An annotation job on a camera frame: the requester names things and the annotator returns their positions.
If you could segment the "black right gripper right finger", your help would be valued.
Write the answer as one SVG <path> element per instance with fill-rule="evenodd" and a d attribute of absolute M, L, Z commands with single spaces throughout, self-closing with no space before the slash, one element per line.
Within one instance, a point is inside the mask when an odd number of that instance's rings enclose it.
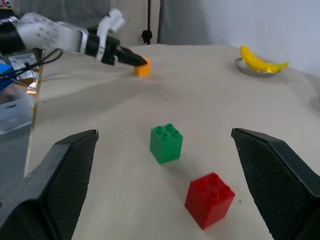
<path fill-rule="evenodd" d="M 320 177 L 278 138 L 231 131 L 249 192 L 275 240 L 320 238 Z"/>

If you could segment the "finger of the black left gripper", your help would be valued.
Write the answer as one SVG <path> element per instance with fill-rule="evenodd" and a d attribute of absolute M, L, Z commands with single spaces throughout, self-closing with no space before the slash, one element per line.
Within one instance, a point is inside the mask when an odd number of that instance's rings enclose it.
<path fill-rule="evenodd" d="M 139 67 L 146 64 L 146 60 L 142 56 L 135 53 L 121 53 L 117 56 L 117 59 L 119 63 L 131 65 L 134 67 Z"/>
<path fill-rule="evenodd" d="M 140 55 L 132 52 L 129 48 L 118 46 L 117 59 L 120 63 L 147 63 Z"/>

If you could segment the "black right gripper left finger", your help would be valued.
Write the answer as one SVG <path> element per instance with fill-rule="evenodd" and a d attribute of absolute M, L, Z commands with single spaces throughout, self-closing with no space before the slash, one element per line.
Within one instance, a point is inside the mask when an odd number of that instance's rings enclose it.
<path fill-rule="evenodd" d="M 2 240 L 70 240 L 86 199 L 99 133 L 56 142 L 0 206 Z"/>

